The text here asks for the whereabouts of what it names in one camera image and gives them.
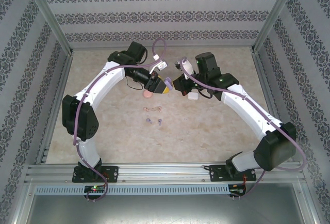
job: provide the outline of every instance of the yellow object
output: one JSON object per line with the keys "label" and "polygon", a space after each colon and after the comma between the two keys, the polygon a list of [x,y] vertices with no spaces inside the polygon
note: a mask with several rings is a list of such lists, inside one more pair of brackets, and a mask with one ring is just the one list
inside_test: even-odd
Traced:
{"label": "yellow object", "polygon": [[170,91],[170,89],[166,86],[166,88],[163,91],[163,94],[168,93],[169,91]]}

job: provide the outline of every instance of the ventilation slot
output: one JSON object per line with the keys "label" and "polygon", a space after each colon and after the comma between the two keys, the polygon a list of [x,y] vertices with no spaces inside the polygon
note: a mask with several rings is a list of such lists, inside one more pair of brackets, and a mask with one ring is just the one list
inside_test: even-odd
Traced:
{"label": "ventilation slot", "polygon": [[[83,195],[83,185],[38,186],[36,195]],[[109,185],[107,195],[209,195],[228,194],[227,184],[218,185]]]}

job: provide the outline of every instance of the metal floor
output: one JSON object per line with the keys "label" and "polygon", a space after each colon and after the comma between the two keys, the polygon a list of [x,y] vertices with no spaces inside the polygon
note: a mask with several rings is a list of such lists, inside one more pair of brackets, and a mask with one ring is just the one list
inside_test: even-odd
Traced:
{"label": "metal floor", "polygon": [[35,196],[29,224],[299,224],[304,223],[290,183],[260,184],[246,199],[227,195]]}

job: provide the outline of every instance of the pink object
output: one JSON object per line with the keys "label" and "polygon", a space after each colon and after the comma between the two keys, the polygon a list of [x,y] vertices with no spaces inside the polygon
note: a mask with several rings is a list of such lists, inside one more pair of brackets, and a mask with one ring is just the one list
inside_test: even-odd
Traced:
{"label": "pink object", "polygon": [[143,96],[144,96],[146,99],[149,99],[149,98],[151,98],[151,97],[153,96],[153,93],[150,92],[150,91],[148,91],[148,90],[145,90],[145,91],[143,92]]}

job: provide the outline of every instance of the purple tube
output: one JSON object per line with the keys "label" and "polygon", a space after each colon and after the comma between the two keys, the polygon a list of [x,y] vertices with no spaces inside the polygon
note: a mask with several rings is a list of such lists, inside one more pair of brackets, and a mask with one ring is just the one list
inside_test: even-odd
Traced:
{"label": "purple tube", "polygon": [[261,181],[263,175],[265,174],[265,170],[263,170],[262,174],[260,175],[260,177],[258,178],[257,182],[252,186],[252,188],[247,192],[245,193],[245,195],[241,196],[241,198],[244,198],[246,197],[248,194],[250,194],[252,191],[254,191],[254,189],[256,188],[256,186],[258,185],[258,183]]}
{"label": "purple tube", "polygon": [[[140,65],[140,66],[138,66],[138,65],[120,65],[120,66],[116,66],[116,67],[110,68],[109,70],[107,70],[107,71],[103,72],[102,74],[100,74],[100,75],[96,78],[96,80],[94,80],[94,81],[91,83],[91,85],[87,88],[86,92],[84,93],[84,95],[82,96],[82,98],[81,98],[81,100],[80,100],[80,102],[79,102],[79,104],[78,104],[77,112],[76,112],[76,117],[75,117],[75,123],[74,123],[73,145],[74,145],[74,146],[75,146],[75,145],[77,146],[77,152],[78,152],[78,155],[79,155],[80,159],[85,163],[85,165],[86,165],[89,169],[91,169],[92,171],[94,171],[97,175],[99,175],[99,176],[104,180],[104,183],[105,183],[105,190],[104,190],[103,195],[101,195],[101,196],[100,196],[99,198],[97,198],[97,199],[92,200],[93,202],[99,201],[99,200],[101,200],[102,198],[105,197],[105,195],[106,195],[107,192],[108,192],[108,182],[107,182],[107,179],[106,179],[101,173],[99,173],[97,170],[95,170],[91,165],[89,165],[89,164],[85,161],[84,157],[82,156],[82,154],[81,154],[81,152],[80,152],[80,149],[79,149],[79,143],[77,142],[77,133],[78,133],[78,120],[79,120],[79,114],[80,114],[81,106],[82,106],[82,104],[83,104],[85,98],[87,97],[87,94],[91,91],[91,89],[93,88],[93,86],[94,86],[94,85],[95,85],[95,84],[96,84],[96,83],[97,83],[97,82],[98,82],[98,81],[99,81],[104,75],[106,75],[107,73],[109,73],[109,72],[111,72],[111,71],[113,71],[113,70],[116,70],[116,69],[118,69],[118,68],[148,68],[148,67],[151,67],[151,66],[153,66],[153,65],[155,65],[155,64],[157,64],[157,63],[159,63],[160,60],[162,59],[162,57],[165,55],[166,48],[167,48],[167,46],[166,46],[166,42],[165,42],[165,40],[164,40],[163,38],[158,38],[158,39],[156,39],[156,41],[153,43],[153,47],[152,47],[152,51],[154,52],[154,46],[155,46],[155,44],[156,44],[158,41],[160,41],[160,40],[164,42],[164,50],[163,50],[163,52],[162,52],[162,54],[160,55],[160,57],[159,57],[158,60],[154,61],[153,63],[146,64],[146,65]],[[86,198],[87,198],[88,201],[90,201],[90,199],[88,198],[89,193],[90,193],[90,192],[88,192],[87,195],[86,195]]]}
{"label": "purple tube", "polygon": [[233,95],[236,95],[236,96],[239,96],[240,98],[242,98],[243,100],[246,100],[249,104],[252,105],[253,108],[255,108],[256,111],[258,111],[259,114],[261,114],[261,116],[263,118],[266,119],[266,121],[268,121],[275,129],[277,129],[282,135],[285,136],[285,138],[287,138],[296,148],[297,150],[301,153],[302,157],[303,157],[303,163],[300,167],[297,167],[297,168],[294,168],[294,169],[291,169],[291,168],[283,168],[283,167],[277,167],[277,169],[280,169],[280,170],[284,170],[284,171],[300,171],[302,170],[306,165],[307,165],[307,159],[306,159],[306,155],[304,153],[304,151],[300,148],[300,146],[289,136],[287,135],[283,130],[281,130],[277,125],[275,125],[250,99],[246,98],[244,95],[242,94],[239,94],[237,92],[234,92],[234,91],[230,91],[230,90],[227,90],[227,89],[222,89],[222,88],[217,88],[217,87],[213,87],[213,86],[208,86],[200,81],[198,81],[197,79],[195,79],[193,76],[191,76],[190,74],[188,74],[188,72],[185,70],[184,66],[183,66],[183,60],[184,58],[181,59],[180,61],[180,66],[181,66],[181,69],[182,71],[192,80],[194,81],[195,83],[205,87],[205,88],[208,88],[210,90],[213,90],[213,91],[222,91],[222,92],[228,92],[228,93],[231,93]]}
{"label": "purple tube", "polygon": [[155,53],[155,46],[156,46],[156,43],[159,42],[159,41],[162,41],[164,43],[164,50],[163,52],[161,53],[161,55],[159,56],[159,58],[163,58],[163,56],[165,55],[165,52],[166,52],[166,48],[167,48],[167,45],[166,45],[166,41],[164,38],[161,38],[161,37],[158,37],[154,43],[153,43],[153,47],[152,47],[152,51],[153,51],[153,55],[156,55]]}

